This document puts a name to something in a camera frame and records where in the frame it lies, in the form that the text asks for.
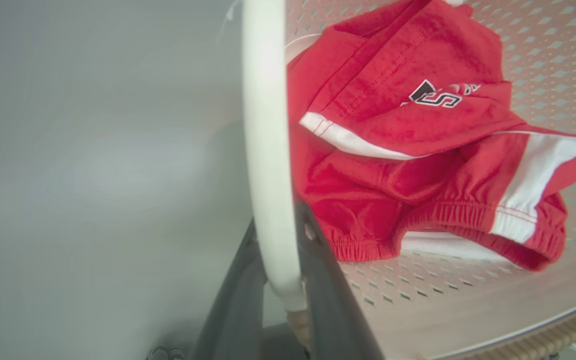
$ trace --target red clothing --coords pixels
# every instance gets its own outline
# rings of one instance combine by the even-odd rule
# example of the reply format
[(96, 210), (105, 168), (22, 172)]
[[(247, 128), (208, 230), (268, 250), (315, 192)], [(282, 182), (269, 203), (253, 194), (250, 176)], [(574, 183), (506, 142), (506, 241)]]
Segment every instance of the red clothing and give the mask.
[(327, 28), (288, 65), (296, 192), (336, 257), (448, 231), (539, 270), (565, 244), (576, 135), (510, 111), (501, 41), (468, 6), (405, 0)]

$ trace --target perforated basket wall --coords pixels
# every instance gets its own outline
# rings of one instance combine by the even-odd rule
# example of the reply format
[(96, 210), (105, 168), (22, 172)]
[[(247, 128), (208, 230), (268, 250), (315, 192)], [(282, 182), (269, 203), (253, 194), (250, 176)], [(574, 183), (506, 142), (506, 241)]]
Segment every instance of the perforated basket wall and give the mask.
[[(299, 53), (326, 26), (389, 2), (288, 0), (286, 54)], [(503, 41), (514, 111), (530, 123), (576, 133), (576, 0), (468, 3), (475, 20)], [(480, 356), (530, 359), (574, 341), (576, 331), (561, 329), (576, 324), (576, 185), (563, 194), (570, 214), (566, 251), (546, 271), (420, 252), (341, 263), (384, 355), (441, 358), (487, 348), (497, 350)], [(558, 333), (546, 331), (563, 322)], [(502, 342), (509, 338), (517, 341)], [(510, 343), (515, 347), (499, 350)]]

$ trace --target black object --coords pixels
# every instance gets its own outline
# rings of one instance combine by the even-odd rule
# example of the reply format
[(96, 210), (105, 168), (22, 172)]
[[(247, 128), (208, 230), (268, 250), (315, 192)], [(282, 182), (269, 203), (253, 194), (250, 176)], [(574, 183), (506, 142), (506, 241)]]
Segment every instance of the black object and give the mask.
[[(313, 212), (295, 205), (297, 246), (306, 284), (313, 360), (382, 360)], [(313, 230), (306, 237), (306, 225)], [(217, 294), (190, 360), (260, 360), (267, 278), (254, 219)]]

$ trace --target white string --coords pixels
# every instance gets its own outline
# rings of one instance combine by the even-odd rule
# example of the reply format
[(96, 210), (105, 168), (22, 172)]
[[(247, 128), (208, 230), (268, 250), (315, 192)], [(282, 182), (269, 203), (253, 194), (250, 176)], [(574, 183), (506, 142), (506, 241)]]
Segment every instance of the white string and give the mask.
[(224, 37), (224, 31), (226, 30), (226, 23), (232, 22), (235, 19), (235, 9), (237, 5), (241, 4), (242, 0), (234, 0), (228, 11), (226, 11), (226, 16), (224, 16), (223, 21), (221, 22), (221, 28), (219, 29), (219, 33), (217, 34), (217, 40), (215, 41), (215, 45), (219, 45), (222, 41), (222, 37)]

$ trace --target gray surface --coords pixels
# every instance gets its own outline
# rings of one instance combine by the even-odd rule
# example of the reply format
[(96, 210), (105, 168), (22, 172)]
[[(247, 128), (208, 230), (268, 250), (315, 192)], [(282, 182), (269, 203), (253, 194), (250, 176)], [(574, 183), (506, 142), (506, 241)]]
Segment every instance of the gray surface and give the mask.
[(196, 337), (251, 216), (229, 5), (0, 0), (0, 359)]

